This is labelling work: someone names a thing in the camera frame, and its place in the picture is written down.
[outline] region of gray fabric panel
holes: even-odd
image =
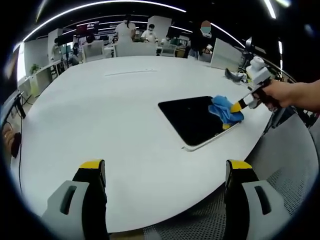
[[[187,211],[143,229],[146,240],[222,240],[226,227],[224,184]]]
[[[319,171],[310,132],[298,115],[271,129],[246,159],[260,180],[267,180],[283,197],[293,215],[310,191]],[[224,184],[189,210],[146,227],[146,240],[223,239],[226,227]]]
[[[310,127],[310,133],[313,138],[318,156],[320,156],[320,119],[318,119],[313,126]]]
[[[267,180],[282,195],[290,215],[303,202],[319,172],[313,139],[296,114],[264,135],[246,162],[260,180]]]

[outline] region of cable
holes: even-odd
[[[22,96],[22,94],[21,94],[21,97],[22,97],[23,100],[24,100],[24,103],[22,104],[22,106],[25,105],[25,104],[29,104],[29,105],[31,105],[31,106],[33,105],[33,104],[31,104],[30,102],[28,102],[28,100],[25,99],[24,96]]]
[[[19,117],[21,118],[21,121],[22,121],[22,116],[20,115],[20,113],[19,113],[19,110],[18,110],[17,106],[14,106],[14,108],[15,108],[15,110],[16,110],[16,113],[19,115]]]
[[[11,123],[10,123],[10,122],[5,121],[5,123],[9,124],[9,125],[10,125],[10,127],[11,127],[11,129],[14,129],[14,128],[12,127],[12,125],[11,125]]]
[[[20,175],[21,156],[22,156],[22,117],[21,117],[20,119],[21,119],[21,121],[20,121],[21,142],[20,142],[20,157],[19,157],[19,167],[18,167],[18,171],[19,171],[19,185],[20,185],[20,190],[21,190],[21,194],[22,194],[21,175]]]

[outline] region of ceiling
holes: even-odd
[[[122,21],[123,16],[133,15],[133,21],[147,22],[148,17],[157,15],[172,18],[172,23],[176,27],[192,30],[196,23],[209,20],[230,33],[237,40],[242,41],[253,37],[253,43],[266,50],[268,59],[279,65],[280,54],[278,41],[283,45],[284,69],[292,73],[297,71],[294,67],[289,69],[289,62],[295,62],[299,55],[307,58],[306,51],[300,50],[297,45],[303,43],[309,46],[313,42],[306,34],[306,24],[312,26],[315,31],[320,31],[318,23],[317,1],[313,0],[291,0],[291,6],[284,8],[277,1],[270,0],[277,19],[273,19],[268,12],[264,0],[152,0],[157,3],[174,6],[185,10],[177,11],[164,6],[145,4],[137,2],[116,2],[108,4],[98,4],[88,6],[69,12],[45,25],[35,32],[27,41],[34,40],[40,36],[45,36],[56,28],[75,29],[78,22],[85,23],[90,19],[97,19],[100,23]],[[88,0],[44,0],[25,1],[21,3],[20,18],[24,19],[18,25],[12,23],[10,30],[17,40],[23,39],[28,33],[48,19],[72,9],[77,6],[92,3]],[[237,42],[228,37],[225,33],[212,28],[212,34],[233,45]]]

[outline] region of potted plant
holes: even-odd
[[[33,75],[35,72],[37,72],[40,69],[39,65],[33,64],[30,69],[30,74]]]

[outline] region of black tablet screen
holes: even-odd
[[[221,119],[210,113],[211,96],[160,102],[159,108],[189,146],[197,146],[222,133]]]

